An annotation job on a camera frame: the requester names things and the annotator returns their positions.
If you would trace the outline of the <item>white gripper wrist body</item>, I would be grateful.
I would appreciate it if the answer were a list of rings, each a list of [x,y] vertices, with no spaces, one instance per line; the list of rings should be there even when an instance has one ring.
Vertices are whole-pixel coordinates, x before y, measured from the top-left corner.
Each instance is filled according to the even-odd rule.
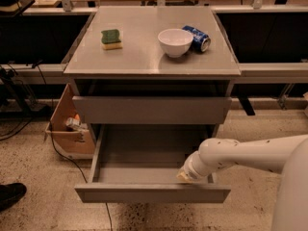
[[[183,170],[192,179],[192,182],[200,181],[201,179],[208,177],[213,172],[213,169],[201,160],[201,156],[198,151],[195,151],[186,159],[185,163],[181,167],[181,170]]]

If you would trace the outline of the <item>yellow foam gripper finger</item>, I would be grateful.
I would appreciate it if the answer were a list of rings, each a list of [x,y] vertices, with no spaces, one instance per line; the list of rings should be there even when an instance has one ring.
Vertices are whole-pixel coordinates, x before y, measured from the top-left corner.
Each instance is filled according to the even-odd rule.
[[[176,177],[181,182],[191,183],[192,181],[192,179],[183,170],[179,170]]]

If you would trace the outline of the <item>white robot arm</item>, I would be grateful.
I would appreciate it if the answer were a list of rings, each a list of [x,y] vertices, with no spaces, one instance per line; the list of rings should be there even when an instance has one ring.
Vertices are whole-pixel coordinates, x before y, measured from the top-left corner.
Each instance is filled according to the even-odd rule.
[[[281,175],[271,231],[308,231],[308,136],[239,142],[210,138],[191,154],[177,177],[197,182],[239,165]]]

